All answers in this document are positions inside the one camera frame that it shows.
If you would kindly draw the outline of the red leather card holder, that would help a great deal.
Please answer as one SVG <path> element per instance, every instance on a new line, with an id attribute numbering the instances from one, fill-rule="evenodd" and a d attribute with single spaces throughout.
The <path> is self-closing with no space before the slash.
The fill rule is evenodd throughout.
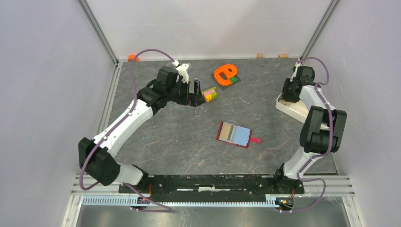
<path id="1" fill-rule="evenodd" d="M 221 124 L 219 126 L 219 130 L 218 130 L 218 133 L 216 136 L 216 140 L 218 140 L 218 141 L 221 141 L 218 138 L 218 136 L 220 133 L 222 123 L 223 122 L 221 122 Z M 261 143 L 262 142 L 262 140 L 260 138 L 255 138 L 252 136 L 252 132 L 253 132 L 252 129 L 245 128 L 245 127 L 238 126 L 238 125 L 235 125 L 235 126 L 236 126 L 236 129 L 234 132 L 233 140 L 231 142 L 228 142 L 228 141 L 221 141 L 221 142 L 225 142 L 225 143 L 232 144 L 232 145 L 242 147 L 242 148 L 249 148 L 249 145 L 251 143 Z"/>

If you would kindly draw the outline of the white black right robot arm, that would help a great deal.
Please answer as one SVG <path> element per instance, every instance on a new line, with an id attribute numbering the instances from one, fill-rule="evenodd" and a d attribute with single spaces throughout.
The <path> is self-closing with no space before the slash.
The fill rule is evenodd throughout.
<path id="1" fill-rule="evenodd" d="M 296 64 L 276 99 L 278 110 L 303 122 L 299 148 L 274 174 L 273 187 L 279 193 L 301 193 L 304 173 L 317 160 L 337 152 L 342 141 L 347 113 L 330 104 L 314 78 L 312 67 Z"/>

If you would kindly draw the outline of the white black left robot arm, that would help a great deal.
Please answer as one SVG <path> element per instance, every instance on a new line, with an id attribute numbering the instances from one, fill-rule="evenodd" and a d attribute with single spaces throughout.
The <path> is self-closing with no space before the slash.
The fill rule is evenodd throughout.
<path id="1" fill-rule="evenodd" d="M 127 109 L 110 126 L 93 139 L 81 139 L 78 143 L 80 185 L 83 185 L 83 175 L 88 174 L 104 186 L 113 182 L 128 183 L 139 193 L 148 188 L 143 170 L 135 165 L 120 164 L 115 156 L 126 140 L 168 102 L 193 107 L 206 102 L 198 80 L 194 81 L 194 92 L 190 92 L 188 68 L 187 63 L 163 66 L 157 77 L 137 92 Z"/>

